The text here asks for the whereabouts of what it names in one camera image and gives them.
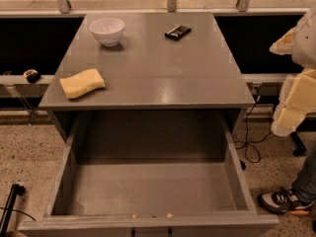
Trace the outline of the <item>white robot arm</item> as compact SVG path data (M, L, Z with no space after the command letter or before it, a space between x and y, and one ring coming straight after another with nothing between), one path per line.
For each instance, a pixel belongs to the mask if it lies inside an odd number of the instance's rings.
M286 76L271 126L273 134L288 136L316 109L316 5L271 45L270 52L288 54L303 67L296 76Z

